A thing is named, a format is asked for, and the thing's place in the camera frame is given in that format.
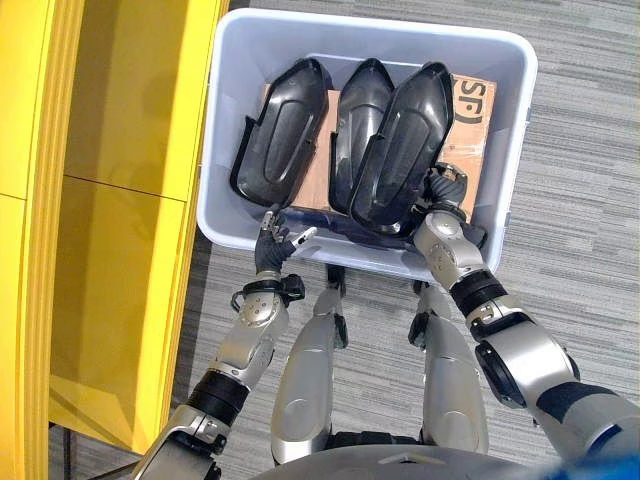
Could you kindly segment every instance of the cabinet door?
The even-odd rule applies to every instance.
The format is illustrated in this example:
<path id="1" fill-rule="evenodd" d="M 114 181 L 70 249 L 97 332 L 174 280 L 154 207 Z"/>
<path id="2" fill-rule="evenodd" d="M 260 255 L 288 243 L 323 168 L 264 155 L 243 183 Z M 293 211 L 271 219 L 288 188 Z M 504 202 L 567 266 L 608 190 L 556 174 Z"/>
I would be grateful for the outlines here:
<path id="1" fill-rule="evenodd" d="M 22 227 L 24 200 L 0 195 L 0 305 L 2 305 L 2 335 L 0 335 L 0 478 L 18 478 L 19 459 L 23 458 L 23 433 L 20 418 L 20 264 L 22 257 Z"/>
<path id="2" fill-rule="evenodd" d="M 45 1 L 0 2 L 0 193 L 17 198 L 27 197 L 49 8 Z"/>
<path id="3" fill-rule="evenodd" d="M 188 199 L 220 2 L 86 2 L 65 174 Z"/>
<path id="4" fill-rule="evenodd" d="M 159 433 L 184 210 L 177 200 L 65 177 L 51 421 L 138 452 Z"/>

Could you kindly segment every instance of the black joint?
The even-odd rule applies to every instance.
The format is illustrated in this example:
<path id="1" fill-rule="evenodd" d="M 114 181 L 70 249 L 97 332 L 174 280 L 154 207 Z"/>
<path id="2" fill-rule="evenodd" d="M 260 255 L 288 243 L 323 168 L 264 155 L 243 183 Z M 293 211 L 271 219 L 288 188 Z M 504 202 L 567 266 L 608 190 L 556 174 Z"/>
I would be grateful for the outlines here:
<path id="1" fill-rule="evenodd" d="M 304 282 L 298 275 L 292 273 L 282 279 L 282 291 L 278 292 L 286 307 L 290 302 L 302 300 L 305 296 Z"/>
<path id="2" fill-rule="evenodd" d="M 220 455 L 224 451 L 224 447 L 227 445 L 227 437 L 222 434 L 218 434 L 213 441 L 213 453 Z"/>
<path id="3" fill-rule="evenodd" d="M 247 297 L 252 293 L 277 293 L 282 298 L 285 307 L 289 306 L 289 303 L 296 300 L 302 300 L 305 296 L 304 282 L 298 275 L 291 274 L 277 280 L 258 280 L 257 282 L 251 282 L 244 286 L 242 289 L 242 296 Z"/>
<path id="4" fill-rule="evenodd" d="M 193 389 L 187 405 L 231 426 L 247 395 L 249 389 L 240 382 L 216 370 L 208 370 Z"/>
<path id="5" fill-rule="evenodd" d="M 422 280 L 414 280 L 413 283 L 411 284 L 411 289 L 413 290 L 413 293 L 420 296 L 423 285 L 424 285 L 424 288 L 429 288 L 429 282 L 423 282 Z"/>
<path id="6" fill-rule="evenodd" d="M 536 407 L 562 423 L 564 416 L 574 403 L 584 397 L 599 393 L 615 395 L 615 392 L 598 385 L 587 385 L 580 382 L 565 382 L 543 392 L 536 401 Z"/>
<path id="7" fill-rule="evenodd" d="M 213 464 L 209 467 L 209 471 L 205 475 L 204 480 L 220 480 L 221 476 L 222 471 L 220 470 L 220 467 L 216 465 L 216 462 L 213 462 Z"/>
<path id="8" fill-rule="evenodd" d="M 502 318 L 492 321 L 491 323 L 485 325 L 480 320 L 473 320 L 471 322 L 471 326 L 469 327 L 469 331 L 471 332 L 471 336 L 476 342 L 480 342 L 484 338 L 487 338 L 489 335 L 493 335 L 505 328 L 512 327 L 521 322 L 530 322 L 531 318 L 525 313 L 522 312 L 514 312 L 506 315 Z"/>
<path id="9" fill-rule="evenodd" d="M 327 283 L 329 287 L 340 290 L 340 298 L 347 293 L 347 286 L 344 281 L 345 268 L 340 265 L 327 264 Z"/>
<path id="10" fill-rule="evenodd" d="M 347 322 L 342 315 L 338 315 L 337 313 L 333 316 L 333 321 L 336 325 L 335 339 L 333 342 L 334 347 L 339 349 L 347 348 L 347 345 L 349 345 Z"/>
<path id="11" fill-rule="evenodd" d="M 338 432 L 330 435 L 325 450 L 359 445 L 421 445 L 411 437 L 391 435 L 387 432 Z"/>
<path id="12" fill-rule="evenodd" d="M 411 328 L 409 328 L 409 343 L 415 345 L 420 350 L 427 348 L 427 324 L 429 323 L 429 314 L 421 312 L 413 317 Z"/>
<path id="13" fill-rule="evenodd" d="M 473 272 L 451 287 L 451 297 L 465 317 L 480 305 L 506 294 L 489 270 Z"/>
<path id="14" fill-rule="evenodd" d="M 484 340 L 480 342 L 476 347 L 476 358 L 487 377 L 491 391 L 500 403 L 511 408 L 527 406 L 518 384 L 490 343 Z"/>

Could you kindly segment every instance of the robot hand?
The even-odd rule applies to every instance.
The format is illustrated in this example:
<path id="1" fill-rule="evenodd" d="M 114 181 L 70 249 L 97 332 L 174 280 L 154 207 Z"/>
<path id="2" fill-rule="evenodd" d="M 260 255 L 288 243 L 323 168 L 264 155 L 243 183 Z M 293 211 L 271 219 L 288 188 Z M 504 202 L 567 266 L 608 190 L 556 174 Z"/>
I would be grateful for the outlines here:
<path id="1" fill-rule="evenodd" d="M 289 229 L 283 227 L 284 216 L 276 205 L 265 213 L 260 224 L 260 233 L 256 241 L 255 262 L 256 274 L 274 272 L 280 274 L 282 264 L 304 242 L 313 237 L 316 227 L 311 227 L 293 239 L 287 240 Z"/>

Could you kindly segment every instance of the silver robot leg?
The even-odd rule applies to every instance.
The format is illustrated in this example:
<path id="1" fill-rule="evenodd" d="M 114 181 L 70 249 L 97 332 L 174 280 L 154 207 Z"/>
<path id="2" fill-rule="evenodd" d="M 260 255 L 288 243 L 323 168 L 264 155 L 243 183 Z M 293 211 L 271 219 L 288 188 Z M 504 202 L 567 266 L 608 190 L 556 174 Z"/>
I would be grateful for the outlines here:
<path id="1" fill-rule="evenodd" d="M 271 452 L 286 463 L 324 450 L 331 434 L 333 350 L 346 346 L 339 288 L 327 288 L 296 339 L 271 417 Z"/>
<path id="2" fill-rule="evenodd" d="M 409 339 L 426 352 L 422 438 L 486 453 L 488 433 L 475 360 L 436 286 L 422 285 Z"/>

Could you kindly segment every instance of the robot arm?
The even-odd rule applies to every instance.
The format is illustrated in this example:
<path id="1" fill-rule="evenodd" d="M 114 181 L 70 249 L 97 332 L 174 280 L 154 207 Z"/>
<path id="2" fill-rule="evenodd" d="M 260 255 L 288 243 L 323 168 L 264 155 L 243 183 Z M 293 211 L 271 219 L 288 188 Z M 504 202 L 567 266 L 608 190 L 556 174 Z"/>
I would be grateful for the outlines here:
<path id="1" fill-rule="evenodd" d="M 265 214 L 256 243 L 256 279 L 232 297 L 238 312 L 231 331 L 186 404 L 180 405 L 133 472 L 136 480 L 216 480 L 213 455 L 224 450 L 236 416 L 269 366 L 275 343 L 287 328 L 289 303 L 304 298 L 297 275 L 282 278 L 283 262 L 316 233 L 292 240 L 277 212 Z M 237 297 L 243 296 L 239 306 Z"/>
<path id="2" fill-rule="evenodd" d="M 455 206 L 435 202 L 414 244 L 466 317 L 494 395 L 512 408 L 527 408 L 565 460 L 637 451 L 640 409 L 611 390 L 580 382 L 571 357 L 465 239 L 461 220 Z"/>

